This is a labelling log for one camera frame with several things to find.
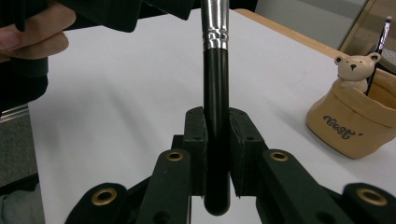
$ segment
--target tan pouch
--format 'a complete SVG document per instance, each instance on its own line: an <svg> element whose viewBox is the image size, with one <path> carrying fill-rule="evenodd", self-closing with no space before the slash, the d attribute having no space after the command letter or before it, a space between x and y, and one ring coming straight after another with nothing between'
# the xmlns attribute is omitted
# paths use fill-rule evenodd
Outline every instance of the tan pouch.
<svg viewBox="0 0 396 224"><path fill-rule="evenodd" d="M369 97L340 82L312 105L306 124L330 147L360 159L396 137L396 76L376 72Z"/></svg>

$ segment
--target bear face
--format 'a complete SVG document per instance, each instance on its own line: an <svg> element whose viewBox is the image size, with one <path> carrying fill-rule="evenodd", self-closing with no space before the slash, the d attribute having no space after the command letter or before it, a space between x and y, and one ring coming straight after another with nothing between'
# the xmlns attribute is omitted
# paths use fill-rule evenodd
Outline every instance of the bear face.
<svg viewBox="0 0 396 224"><path fill-rule="evenodd" d="M375 64L379 62L381 55L371 53L367 56L338 56L334 59L338 65L338 77L344 88L356 88L358 91L367 91L366 78L375 70Z"/></svg>
<svg viewBox="0 0 396 224"><path fill-rule="evenodd" d="M348 81L361 81L373 73L375 64L380 59L380 54L371 53L367 56L337 56L334 62L338 65L338 76L340 78Z"/></svg>

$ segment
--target finger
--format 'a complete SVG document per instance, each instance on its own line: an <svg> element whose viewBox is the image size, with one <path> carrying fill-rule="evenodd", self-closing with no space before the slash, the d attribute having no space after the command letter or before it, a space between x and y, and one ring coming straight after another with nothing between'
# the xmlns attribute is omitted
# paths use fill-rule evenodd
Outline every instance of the finger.
<svg viewBox="0 0 396 224"><path fill-rule="evenodd" d="M34 60L59 53L67 49L68 45L67 37L60 32L37 44L20 49L3 50L3 53L8 57Z"/></svg>
<svg viewBox="0 0 396 224"><path fill-rule="evenodd" d="M0 54L0 63L8 62L9 57L7 55Z"/></svg>
<svg viewBox="0 0 396 224"><path fill-rule="evenodd" d="M76 13L59 3L29 18L26 31L20 32L14 24L0 29L0 49L17 49L33 45L69 27Z"/></svg>

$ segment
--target metal ferrule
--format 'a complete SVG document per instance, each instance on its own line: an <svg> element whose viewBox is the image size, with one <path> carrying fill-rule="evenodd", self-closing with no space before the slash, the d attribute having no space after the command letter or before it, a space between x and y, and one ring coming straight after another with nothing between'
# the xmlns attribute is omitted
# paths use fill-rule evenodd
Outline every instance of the metal ferrule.
<svg viewBox="0 0 396 224"><path fill-rule="evenodd" d="M228 49L229 0L201 0L204 50Z"/></svg>

